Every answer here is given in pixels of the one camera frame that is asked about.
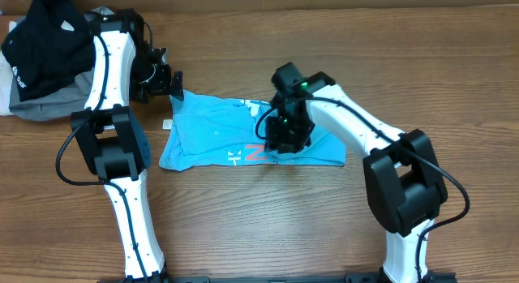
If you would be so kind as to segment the light blue t-shirt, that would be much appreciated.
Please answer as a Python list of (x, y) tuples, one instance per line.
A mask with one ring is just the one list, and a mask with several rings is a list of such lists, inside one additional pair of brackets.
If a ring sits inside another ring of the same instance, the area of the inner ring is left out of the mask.
[(311, 146), (298, 153), (265, 152), (255, 133), (265, 101), (219, 98), (185, 91), (170, 98), (173, 115), (163, 122), (169, 138), (161, 154), (162, 169), (183, 171), (196, 166), (323, 165), (343, 166), (346, 146), (322, 127), (311, 133)]

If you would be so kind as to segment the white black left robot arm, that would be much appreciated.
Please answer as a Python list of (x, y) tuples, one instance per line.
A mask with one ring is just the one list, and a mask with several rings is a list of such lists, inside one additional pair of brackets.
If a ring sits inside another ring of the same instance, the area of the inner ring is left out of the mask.
[(133, 9), (94, 13), (92, 89), (84, 108), (71, 115), (71, 134), (94, 186), (113, 205), (125, 256), (125, 282), (167, 282), (167, 264), (148, 203), (148, 137), (130, 103), (152, 96), (184, 99), (183, 73), (173, 71), (167, 50), (153, 45), (152, 31)]

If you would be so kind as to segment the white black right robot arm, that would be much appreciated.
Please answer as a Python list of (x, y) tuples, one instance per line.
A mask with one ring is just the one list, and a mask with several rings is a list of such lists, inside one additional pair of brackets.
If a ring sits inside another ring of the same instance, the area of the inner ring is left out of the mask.
[(265, 149), (296, 153), (321, 126), (362, 159), (367, 202), (386, 231), (386, 255), (375, 272), (350, 272), (346, 282), (454, 282), (453, 272), (426, 266), (427, 228), (448, 198), (431, 141), (420, 130), (389, 126), (352, 101), (330, 76), (303, 76), (288, 62), (271, 78), (275, 115), (265, 114)]

